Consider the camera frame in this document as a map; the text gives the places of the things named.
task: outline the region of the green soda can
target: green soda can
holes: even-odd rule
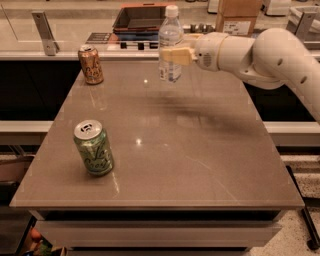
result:
[[[88,172],[102,176],[114,166],[110,143],[105,129],[96,120],[85,120],[74,129],[74,142]]]

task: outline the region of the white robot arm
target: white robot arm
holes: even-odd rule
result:
[[[263,89],[286,84],[320,122],[320,64],[291,32],[273,28],[256,39],[209,33],[186,36],[160,57],[182,65],[196,61],[209,71],[227,71]]]

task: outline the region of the soda can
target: soda can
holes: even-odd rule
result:
[[[101,83],[103,81],[103,73],[97,49],[93,45],[84,44],[80,47],[78,56],[86,83]]]
[[[114,167],[105,129],[96,120],[85,120],[74,129],[74,142],[88,172],[102,176]]]

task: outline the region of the table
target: table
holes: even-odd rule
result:
[[[244,85],[195,64],[166,84],[157,65],[103,61],[95,86],[80,73],[11,206],[68,248],[265,245],[304,203]],[[115,168],[103,177],[73,142],[86,119],[108,133]]]

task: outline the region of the countertop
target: countertop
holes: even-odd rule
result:
[[[92,32],[112,32],[113,23],[120,11],[118,1],[0,1],[1,50],[0,60],[76,60],[80,45]],[[207,12],[207,2],[175,2],[180,9],[180,21],[184,26],[208,24],[215,26],[216,15]],[[314,1],[292,1],[292,6],[313,5]],[[32,19],[33,10],[44,10],[52,33],[61,51],[54,57],[44,54],[39,33]],[[270,17],[261,11],[256,22],[257,30],[272,27],[285,28],[288,17]],[[118,51],[114,45],[96,45],[101,58],[157,58],[157,50]]]
[[[105,81],[97,86],[79,74],[11,206],[303,206],[239,79],[192,65],[168,85],[157,61],[102,63]],[[75,125],[88,119],[106,128],[115,158],[114,170],[98,179],[73,142]]]

